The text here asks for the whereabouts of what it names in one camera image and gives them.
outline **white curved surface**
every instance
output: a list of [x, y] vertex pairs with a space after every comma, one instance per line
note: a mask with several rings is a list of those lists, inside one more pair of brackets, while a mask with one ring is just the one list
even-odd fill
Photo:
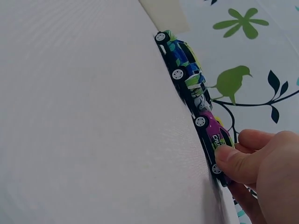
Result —
[[137, 0], [5, 1], [0, 29], [0, 223], [235, 218]]

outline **fingernail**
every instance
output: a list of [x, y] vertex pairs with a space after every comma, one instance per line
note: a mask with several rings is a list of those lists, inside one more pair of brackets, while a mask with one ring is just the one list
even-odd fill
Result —
[[236, 153], [238, 151], [232, 147], [219, 146], [215, 150], [215, 158], [222, 162], [227, 162]]

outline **green bird silhouette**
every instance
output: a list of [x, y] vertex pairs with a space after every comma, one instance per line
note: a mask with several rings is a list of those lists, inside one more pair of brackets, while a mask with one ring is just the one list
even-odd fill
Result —
[[210, 87], [217, 88], [218, 92], [222, 94], [222, 97], [214, 98], [212, 100], [229, 97], [235, 105], [235, 93], [242, 86], [243, 76], [252, 77], [249, 68], [243, 65], [222, 72], [217, 78], [217, 84]]

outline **green flower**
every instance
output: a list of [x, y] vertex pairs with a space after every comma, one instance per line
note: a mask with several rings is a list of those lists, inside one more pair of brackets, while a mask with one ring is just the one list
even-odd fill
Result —
[[241, 27], [243, 27], [243, 31], [245, 35], [249, 39], [255, 39], [258, 36], [257, 30], [251, 25], [251, 23], [259, 24], [262, 26], [268, 26], [269, 23], [265, 20], [257, 20], [257, 19], [251, 19], [252, 16], [257, 14], [258, 10], [256, 8], [250, 8], [245, 16], [241, 16], [240, 13], [238, 13], [236, 10], [230, 8], [228, 10], [228, 13], [236, 18], [236, 20], [227, 20], [216, 23], [213, 28], [214, 29], [225, 29], [228, 27], [233, 26], [231, 29], [229, 29], [223, 37], [229, 37], [232, 36], [235, 32], [237, 32]]

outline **floral wallpaper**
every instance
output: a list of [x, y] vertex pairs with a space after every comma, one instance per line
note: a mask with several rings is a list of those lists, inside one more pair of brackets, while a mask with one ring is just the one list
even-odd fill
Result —
[[[213, 113], [234, 142], [245, 128], [299, 133], [298, 1], [181, 0], [180, 4], [191, 31], [178, 38], [198, 56]], [[240, 223], [250, 224], [234, 203]]]

